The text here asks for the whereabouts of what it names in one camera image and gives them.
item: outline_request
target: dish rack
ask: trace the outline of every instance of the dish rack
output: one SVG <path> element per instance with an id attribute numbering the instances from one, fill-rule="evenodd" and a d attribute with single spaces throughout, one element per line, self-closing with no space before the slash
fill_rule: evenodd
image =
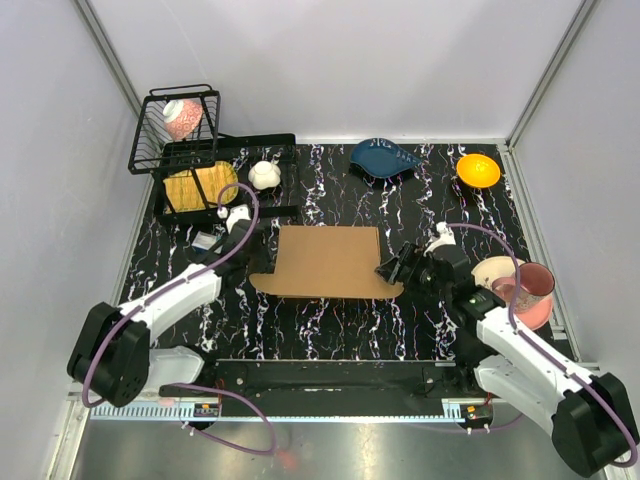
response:
<path id="1" fill-rule="evenodd" d="M 174 141 L 165 127 L 163 109 L 172 100 L 184 99 L 202 105 L 202 118 L 198 127 L 185 139 Z M 300 210 L 300 178 L 295 135 L 282 133 L 232 137 L 218 132 L 219 117 L 220 92 L 208 84 L 156 88 L 150 90 L 145 97 L 128 168 L 134 175 L 145 173 L 153 176 L 153 212 L 159 222 L 165 226 L 221 223 L 212 192 L 206 191 L 206 184 L 203 185 L 198 175 L 199 169 L 213 167 L 219 161 L 230 163 L 236 171 L 238 181 L 248 185 L 249 170 L 253 165 L 260 160 L 277 162 L 281 171 L 280 185 L 256 192 L 260 200 L 260 217 L 297 218 Z M 200 200 L 197 203 L 203 208 L 176 210 L 165 185 L 165 179 L 176 174 L 192 179 L 192 191 L 197 192 L 195 197 Z M 238 195 L 227 206 L 233 207 L 245 202 L 246 199 Z"/>

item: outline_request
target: brown cardboard box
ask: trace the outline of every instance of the brown cardboard box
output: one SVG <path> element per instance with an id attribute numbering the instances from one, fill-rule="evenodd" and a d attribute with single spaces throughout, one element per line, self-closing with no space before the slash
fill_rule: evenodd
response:
<path id="1" fill-rule="evenodd" d="M 402 285 L 389 285 L 375 273 L 380 241 L 375 227 L 280 229 L 273 274 L 253 274 L 258 290 L 281 297 L 394 298 Z"/>

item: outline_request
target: marble pattern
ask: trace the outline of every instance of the marble pattern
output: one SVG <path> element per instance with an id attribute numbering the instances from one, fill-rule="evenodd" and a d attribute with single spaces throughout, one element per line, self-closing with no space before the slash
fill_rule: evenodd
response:
<path id="1" fill-rule="evenodd" d="M 301 223 L 381 228 L 381 256 L 388 259 L 403 242 L 424 243 L 435 222 L 470 222 L 496 231 L 523 259 L 526 242 L 506 179 L 489 190 L 473 190 L 455 179 L 460 156 L 483 153 L 501 164 L 495 145 L 403 145 L 423 159 L 412 171 L 375 180 L 350 166 L 353 145 L 298 146 Z M 272 159 L 279 151 L 263 151 Z M 246 161 L 239 150 L 236 168 Z M 294 195 L 264 194 L 262 205 L 295 201 Z M 288 218 L 262 220 L 269 248 Z M 122 301 L 145 294 L 188 264 L 194 226 L 162 227 L 148 209 Z M 456 232 L 474 263 L 502 255 L 496 242 L 471 231 Z M 160 337 L 157 345 L 197 345 L 222 358 L 429 360 L 451 358 L 455 326 L 440 298 L 404 293 L 393 300 L 287 299 L 256 292 L 244 277 L 215 302 L 200 307 Z"/>

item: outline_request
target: dark blue dish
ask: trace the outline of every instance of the dark blue dish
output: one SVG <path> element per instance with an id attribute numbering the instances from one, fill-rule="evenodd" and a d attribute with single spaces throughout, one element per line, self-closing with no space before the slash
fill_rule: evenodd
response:
<path id="1" fill-rule="evenodd" d="M 422 160 L 384 138 L 360 142 L 351 152 L 355 163 L 375 178 L 389 178 L 415 167 Z"/>

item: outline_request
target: yellow bowl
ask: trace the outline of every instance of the yellow bowl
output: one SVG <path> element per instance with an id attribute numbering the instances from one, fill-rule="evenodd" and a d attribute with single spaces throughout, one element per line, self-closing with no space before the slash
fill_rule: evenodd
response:
<path id="1" fill-rule="evenodd" d="M 460 180 L 474 188 L 492 187 L 500 180 L 500 167 L 495 160 L 479 153 L 458 160 L 456 171 Z"/>

